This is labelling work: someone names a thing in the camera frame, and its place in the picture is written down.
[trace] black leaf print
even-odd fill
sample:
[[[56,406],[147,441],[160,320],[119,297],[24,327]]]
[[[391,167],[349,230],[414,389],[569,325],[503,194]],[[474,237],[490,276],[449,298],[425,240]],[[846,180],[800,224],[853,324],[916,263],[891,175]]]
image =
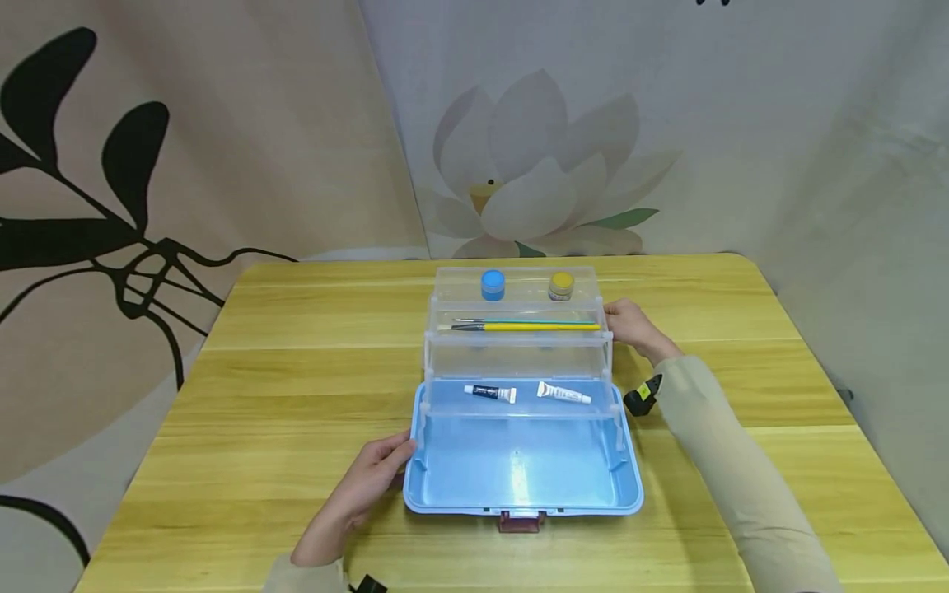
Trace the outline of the black leaf print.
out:
[[[95,33],[75,28],[16,66],[0,88],[0,112],[10,129],[53,169],[58,161],[56,112],[95,47]]]
[[[0,271],[75,264],[136,241],[131,227],[106,218],[0,218]]]
[[[25,150],[0,134],[0,175],[20,167],[28,167],[35,164],[35,162],[35,159],[28,155]]]
[[[83,562],[83,566],[89,565],[89,548],[85,545],[83,536],[79,530],[76,529],[76,526],[58,510],[38,500],[20,498],[19,496],[7,496],[5,494],[0,494],[0,507],[28,512],[54,526],[69,540],[73,548],[75,548],[76,553],[79,554],[79,559]]]
[[[216,306],[224,305],[224,300],[204,286],[185,260],[204,268],[227,266],[244,253],[296,260],[254,247],[239,248],[221,259],[213,259],[167,237],[158,241],[145,237],[149,218],[148,185],[170,119],[168,108],[161,102],[147,102],[126,113],[112,129],[102,148],[105,179],[132,216],[135,228],[60,172],[53,136],[57,113],[95,46],[96,34],[93,31],[88,28],[73,29],[28,56],[11,71],[0,87],[0,112],[10,129],[39,158],[37,160],[0,134],[0,174],[21,167],[36,168],[66,187],[101,216],[41,220],[0,216],[0,271],[86,263],[86,267],[59,271],[22,289],[0,308],[0,323],[41,287],[78,274],[103,274],[113,286],[115,303],[121,314],[130,321],[144,319],[151,322],[165,337],[176,383],[180,388],[184,382],[181,347],[169,322],[158,313],[169,316],[200,335],[206,336],[207,333],[164,304],[158,298],[158,290],[167,287],[194,294]],[[111,267],[97,259],[131,245],[140,246],[142,251],[124,265]],[[158,273],[140,269],[142,262],[155,256],[164,262]],[[180,272],[190,286],[167,278],[171,270]],[[132,276],[148,278],[151,286],[147,290],[131,286],[129,278]],[[129,300],[128,293],[138,295],[140,300]],[[36,500],[5,495],[0,495],[0,508],[21,510],[44,519],[73,545],[83,564],[88,564],[89,551],[82,534],[58,510]]]
[[[105,180],[140,232],[148,226],[148,183],[167,129],[168,107],[148,102],[126,113],[102,148]]]

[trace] wooden table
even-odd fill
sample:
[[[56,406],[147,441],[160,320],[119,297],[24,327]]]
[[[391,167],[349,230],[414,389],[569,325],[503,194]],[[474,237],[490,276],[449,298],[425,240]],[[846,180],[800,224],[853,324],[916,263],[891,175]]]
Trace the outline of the wooden table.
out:
[[[258,591],[360,446],[408,426],[438,266],[590,264],[718,376],[791,484],[848,591],[945,592],[949,570],[754,264],[731,254],[273,264],[249,270],[128,490],[79,591]],[[614,380],[648,365],[617,346]],[[658,408],[631,422],[645,505],[557,518],[414,515],[393,493],[348,570],[390,590],[750,589],[701,479]]]

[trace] red latch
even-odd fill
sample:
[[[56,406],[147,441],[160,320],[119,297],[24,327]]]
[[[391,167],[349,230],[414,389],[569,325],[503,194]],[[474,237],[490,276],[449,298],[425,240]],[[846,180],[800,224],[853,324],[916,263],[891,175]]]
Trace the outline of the red latch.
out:
[[[511,513],[502,510],[497,521],[497,530],[501,533],[540,533],[540,526],[547,514],[540,511],[536,517],[511,517]]]

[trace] brush handle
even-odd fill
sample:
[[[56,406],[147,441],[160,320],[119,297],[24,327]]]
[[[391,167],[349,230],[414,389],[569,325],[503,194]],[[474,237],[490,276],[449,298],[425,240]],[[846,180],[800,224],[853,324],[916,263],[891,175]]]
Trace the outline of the brush handle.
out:
[[[455,319],[460,324],[560,324],[560,325],[578,325],[592,324],[593,322],[584,322],[571,319]]]
[[[484,331],[600,331],[599,324],[484,324]]]

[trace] plastic storage box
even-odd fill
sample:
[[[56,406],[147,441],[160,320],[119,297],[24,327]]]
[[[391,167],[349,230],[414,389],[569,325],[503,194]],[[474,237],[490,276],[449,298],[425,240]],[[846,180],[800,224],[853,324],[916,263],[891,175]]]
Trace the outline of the plastic storage box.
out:
[[[494,303],[481,297],[484,271],[437,272],[405,504],[421,513],[517,518],[636,512],[642,481],[622,397],[611,382],[613,336],[593,268],[501,269],[505,296]],[[556,271],[573,275],[569,301],[548,296]],[[582,320],[602,330],[456,331],[447,328],[454,318]],[[541,380],[592,401],[538,398]],[[466,394],[469,384],[514,387],[515,403]]]

